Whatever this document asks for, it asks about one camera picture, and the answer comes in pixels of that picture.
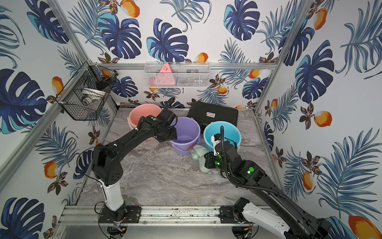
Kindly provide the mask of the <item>purple plastic bucket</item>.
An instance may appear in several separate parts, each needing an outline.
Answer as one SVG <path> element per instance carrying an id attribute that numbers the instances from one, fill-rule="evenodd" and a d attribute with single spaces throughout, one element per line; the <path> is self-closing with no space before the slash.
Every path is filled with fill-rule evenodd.
<path id="1" fill-rule="evenodd" d="M 173 120 L 171 126 L 174 126 L 177 133 L 177 139 L 171 140 L 170 144 L 174 152 L 180 156 L 186 156 L 191 150 L 200 144 L 201 128 L 192 118 L 179 117 Z"/>

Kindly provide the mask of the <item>pink plastic bucket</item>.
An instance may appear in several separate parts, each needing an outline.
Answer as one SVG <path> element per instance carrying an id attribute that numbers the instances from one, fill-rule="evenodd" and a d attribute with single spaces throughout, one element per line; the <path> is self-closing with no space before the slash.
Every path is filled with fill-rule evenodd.
<path id="1" fill-rule="evenodd" d="M 161 113 L 162 109 L 154 104 L 143 104 L 134 108 L 128 117 L 128 123 L 134 131 L 130 136 L 131 142 L 143 142 L 147 138 L 148 133 L 153 137 L 154 129 L 151 125 L 144 121 L 146 117 L 157 117 Z"/>

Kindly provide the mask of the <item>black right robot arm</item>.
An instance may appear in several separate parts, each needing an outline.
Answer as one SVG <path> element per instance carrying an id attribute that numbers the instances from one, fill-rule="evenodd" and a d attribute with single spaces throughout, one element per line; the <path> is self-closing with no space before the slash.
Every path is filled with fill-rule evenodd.
<path id="1" fill-rule="evenodd" d="M 205 155 L 206 167 L 220 169 L 224 178 L 237 188 L 244 188 L 261 198 L 274 214 L 257 207 L 248 199 L 240 198 L 233 206 L 238 222 L 254 223 L 280 239 L 327 239 L 331 224 L 318 219 L 279 189 L 258 164 L 243 160 L 228 141 L 217 140 L 213 151 Z"/>

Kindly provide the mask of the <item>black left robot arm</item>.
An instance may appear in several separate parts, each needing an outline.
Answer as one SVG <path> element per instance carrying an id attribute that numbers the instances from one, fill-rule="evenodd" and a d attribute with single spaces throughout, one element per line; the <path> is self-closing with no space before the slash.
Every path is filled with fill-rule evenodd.
<path id="1" fill-rule="evenodd" d="M 91 169 L 101 183 L 109 210 L 116 212 L 124 205 L 120 190 L 123 175 L 121 161 L 149 138 L 155 138 L 158 142 L 177 139 L 176 123 L 177 116 L 169 109 L 163 109 L 158 116 L 141 117 L 137 127 L 121 138 L 94 148 Z"/>

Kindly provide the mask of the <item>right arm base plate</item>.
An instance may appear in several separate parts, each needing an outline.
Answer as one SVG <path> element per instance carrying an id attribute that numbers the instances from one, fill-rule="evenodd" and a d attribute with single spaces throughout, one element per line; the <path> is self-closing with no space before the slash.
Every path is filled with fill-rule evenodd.
<path id="1" fill-rule="evenodd" d="M 222 224 L 252 224 L 238 213 L 233 206 L 221 206 L 217 217 L 220 218 Z"/>

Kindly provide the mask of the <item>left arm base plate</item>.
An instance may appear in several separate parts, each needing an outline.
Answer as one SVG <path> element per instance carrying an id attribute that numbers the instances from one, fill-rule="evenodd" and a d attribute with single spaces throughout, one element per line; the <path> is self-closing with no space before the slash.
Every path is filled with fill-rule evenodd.
<path id="1" fill-rule="evenodd" d="M 105 206 L 99 214 L 98 222 L 100 224 L 111 223 L 133 223 L 138 224 L 141 216 L 142 208 L 140 206 L 123 205 L 117 211 L 112 211 Z"/>

